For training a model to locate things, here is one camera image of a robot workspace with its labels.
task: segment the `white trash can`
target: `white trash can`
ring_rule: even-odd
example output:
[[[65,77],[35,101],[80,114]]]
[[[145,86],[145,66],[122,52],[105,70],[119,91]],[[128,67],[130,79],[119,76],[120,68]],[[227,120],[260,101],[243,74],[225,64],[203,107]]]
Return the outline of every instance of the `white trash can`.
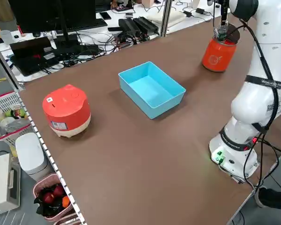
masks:
[[[36,182],[54,172],[35,133],[30,132],[18,137],[15,149],[21,168]]]

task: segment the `orange cylinder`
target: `orange cylinder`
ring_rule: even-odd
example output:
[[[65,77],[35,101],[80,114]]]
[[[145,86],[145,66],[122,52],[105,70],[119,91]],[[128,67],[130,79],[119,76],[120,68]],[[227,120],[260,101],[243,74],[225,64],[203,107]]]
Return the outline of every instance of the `orange cylinder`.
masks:
[[[213,38],[203,57],[202,64],[213,72],[224,72],[236,50],[236,44],[228,40],[219,42]]]

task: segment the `desk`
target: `desk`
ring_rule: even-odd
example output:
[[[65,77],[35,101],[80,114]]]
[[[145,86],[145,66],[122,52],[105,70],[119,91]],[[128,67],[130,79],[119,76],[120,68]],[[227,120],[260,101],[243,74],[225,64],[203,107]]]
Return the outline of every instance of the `desk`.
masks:
[[[173,2],[172,5],[173,5],[173,7],[175,7],[175,9],[177,11],[182,11],[182,9],[186,7],[186,4],[176,5],[176,1]],[[213,6],[208,6],[207,2],[205,0],[200,1],[199,4],[198,4],[198,7],[205,9],[205,11],[207,11],[207,12],[213,13]],[[153,7],[148,12],[146,12],[144,7],[141,4],[136,4],[134,6],[134,10],[135,10],[135,14],[133,14],[134,18],[137,18],[137,17],[140,17],[140,16],[146,17],[148,15],[156,14],[158,12],[158,9],[155,8],[155,7]],[[192,8],[189,7],[189,8],[186,8],[185,10],[191,11]],[[118,20],[125,18],[126,12],[133,12],[133,11],[128,10],[128,11],[125,11],[125,12],[118,13],[115,10],[112,10],[112,11],[109,10],[108,13],[109,13],[109,15],[111,16],[112,19],[106,21],[106,23],[108,24],[108,27],[117,27],[118,26]],[[201,18],[195,18],[195,17],[186,18],[184,21],[170,27],[168,29],[168,33],[172,33],[172,32],[175,32],[177,30],[181,30],[181,29],[184,29],[186,27],[193,26],[193,25],[198,24],[200,22],[202,23],[202,22],[204,22],[204,19],[210,20],[212,18],[211,16],[208,16],[208,15],[197,14],[194,11],[193,11],[193,15],[201,17]],[[215,16],[218,17],[220,15],[221,15],[220,8],[216,8]],[[89,30],[81,30],[78,33],[80,34],[82,42],[88,43],[88,44],[102,44],[102,43],[99,43],[98,41],[106,42],[109,39],[110,35],[112,35],[112,33],[110,33],[107,30],[107,27],[101,27],[101,28],[95,28],[95,29],[89,29]],[[21,37],[19,31],[12,32],[12,35],[13,36],[18,35],[20,37],[19,39],[15,39],[16,42],[22,41],[22,40],[30,40],[30,39],[34,38],[32,36],[32,34],[27,34],[25,37]],[[155,37],[157,37],[157,35],[150,36],[151,39],[153,39]],[[53,41],[51,42],[51,45],[52,45],[53,48],[56,47],[55,43]],[[10,50],[10,47],[9,46],[7,47],[5,44],[0,44],[0,51],[1,51],[2,55],[5,57],[5,59],[7,58],[7,56],[13,54],[13,52]],[[62,68],[62,65],[55,65],[54,68]],[[56,72],[56,70],[52,70],[52,69],[48,69],[48,70],[52,73]],[[29,82],[29,81],[32,81],[32,80],[35,80],[35,79],[38,79],[40,77],[48,75],[47,73],[45,73],[43,71],[40,71],[40,72],[32,74],[30,76],[23,76],[16,67],[14,67],[12,71],[13,71],[16,79],[19,82]]]
[[[241,30],[227,71],[212,73],[201,65],[212,33],[210,23],[195,25],[42,77],[19,93],[76,211],[89,225],[224,225],[250,195],[247,184],[237,184],[211,161],[208,143],[231,117],[230,104],[248,72],[253,40]],[[180,105],[154,120],[118,81],[119,72],[146,61],[187,90]],[[69,83],[86,92],[92,119],[82,134],[58,138],[47,124],[42,101]],[[281,148],[281,117],[267,139]],[[274,159],[265,150],[265,172]]]

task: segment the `blue tray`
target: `blue tray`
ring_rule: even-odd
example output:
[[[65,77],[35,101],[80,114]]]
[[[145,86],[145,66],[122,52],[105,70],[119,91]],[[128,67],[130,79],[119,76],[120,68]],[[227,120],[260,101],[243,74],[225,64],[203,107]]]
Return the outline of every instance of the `blue tray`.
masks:
[[[121,89],[150,119],[178,105],[186,92],[153,62],[146,62],[118,76]]]

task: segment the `floor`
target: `floor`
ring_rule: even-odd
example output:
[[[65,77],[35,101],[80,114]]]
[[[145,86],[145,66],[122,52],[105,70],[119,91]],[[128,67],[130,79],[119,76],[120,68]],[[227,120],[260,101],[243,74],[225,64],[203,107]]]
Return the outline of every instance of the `floor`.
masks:
[[[0,22],[0,28],[2,30],[16,30],[16,23],[15,21],[11,22]],[[0,71],[0,78],[3,78],[3,74]],[[0,82],[0,94],[12,91],[13,89],[9,86],[7,81]],[[5,150],[10,152],[9,146],[4,142],[0,141],[0,151]],[[21,225],[49,225],[52,223],[48,223],[44,220],[41,215],[36,214],[37,205],[33,204],[34,196],[32,194],[33,186],[35,185],[35,181],[28,176],[24,171],[21,171],[21,204],[20,207],[11,211],[4,222],[4,225],[19,225],[20,221],[24,215],[23,221]],[[0,225],[3,225],[3,221],[6,217],[7,213],[2,214],[0,216]]]
[[[15,21],[11,22],[0,22],[0,28],[2,30],[16,30]],[[8,92],[12,90],[9,86],[8,82],[0,82],[0,94]],[[0,142],[0,150],[7,150],[9,151],[9,147],[4,143]],[[281,185],[281,165],[274,173],[275,179]],[[21,206],[19,209],[14,210],[13,213],[10,213],[8,216],[8,220],[4,223],[4,225],[9,225],[15,212],[17,213],[13,222],[13,225],[18,225],[21,221],[23,214],[25,213],[24,219],[21,225],[46,225],[52,224],[47,223],[40,215],[35,213],[37,206],[33,204],[33,195],[32,195],[32,188],[35,184],[34,180],[31,179],[25,172],[22,172],[22,179],[21,179]],[[273,181],[272,178],[268,178],[265,181],[265,185],[268,188],[273,188],[275,190],[280,190],[279,186]],[[235,225],[281,225],[281,210],[275,209],[261,209],[259,208],[254,199],[250,199],[242,208],[242,213],[244,215],[244,220],[242,219],[241,215],[238,214],[234,218]],[[0,225],[2,225],[3,220],[2,217],[0,218]]]

